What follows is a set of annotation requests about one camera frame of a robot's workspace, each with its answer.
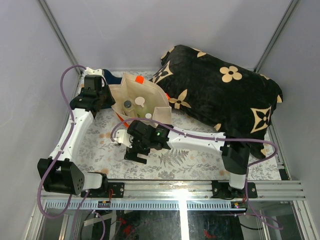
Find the beige canvas tote bag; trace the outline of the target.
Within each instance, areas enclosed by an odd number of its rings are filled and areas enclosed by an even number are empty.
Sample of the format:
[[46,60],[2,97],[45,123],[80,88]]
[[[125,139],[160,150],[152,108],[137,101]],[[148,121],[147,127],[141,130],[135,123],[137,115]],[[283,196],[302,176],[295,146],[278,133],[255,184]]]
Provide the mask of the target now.
[[144,118],[172,123],[169,97],[160,86],[143,76],[124,73],[120,84],[110,84],[109,88],[115,100],[111,108],[119,119]]

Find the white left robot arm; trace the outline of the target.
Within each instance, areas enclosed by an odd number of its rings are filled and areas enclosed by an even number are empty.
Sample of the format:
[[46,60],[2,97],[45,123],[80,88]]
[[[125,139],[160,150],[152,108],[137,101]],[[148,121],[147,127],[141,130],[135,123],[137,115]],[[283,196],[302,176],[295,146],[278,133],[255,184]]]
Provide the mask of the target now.
[[83,138],[101,109],[115,103],[101,70],[84,76],[84,87],[69,103],[71,114],[60,140],[48,158],[38,161],[42,188],[47,192],[79,195],[91,190],[105,197],[110,190],[104,176],[80,170],[75,161]]

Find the green lotion pump bottle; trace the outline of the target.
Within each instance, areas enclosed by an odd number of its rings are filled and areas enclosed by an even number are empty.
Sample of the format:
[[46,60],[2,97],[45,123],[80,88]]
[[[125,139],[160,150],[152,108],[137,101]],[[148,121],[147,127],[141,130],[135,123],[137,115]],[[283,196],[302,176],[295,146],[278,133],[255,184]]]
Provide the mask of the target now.
[[146,106],[146,100],[142,96],[138,96],[134,100],[135,111],[138,118],[145,118],[147,113],[150,113],[148,107]]

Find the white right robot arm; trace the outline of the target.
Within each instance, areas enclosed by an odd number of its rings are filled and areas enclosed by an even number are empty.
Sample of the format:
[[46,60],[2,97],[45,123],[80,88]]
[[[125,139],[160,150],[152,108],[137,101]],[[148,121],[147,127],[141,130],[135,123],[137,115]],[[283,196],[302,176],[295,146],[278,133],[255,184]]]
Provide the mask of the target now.
[[138,155],[148,156],[151,149],[160,151],[188,150],[221,155],[225,170],[229,172],[228,192],[240,197],[246,191],[246,174],[250,155],[250,146],[242,139],[224,132],[195,132],[168,124],[156,127],[140,120],[134,120],[128,129],[117,130],[115,140],[126,146],[124,158],[146,164],[147,160]]

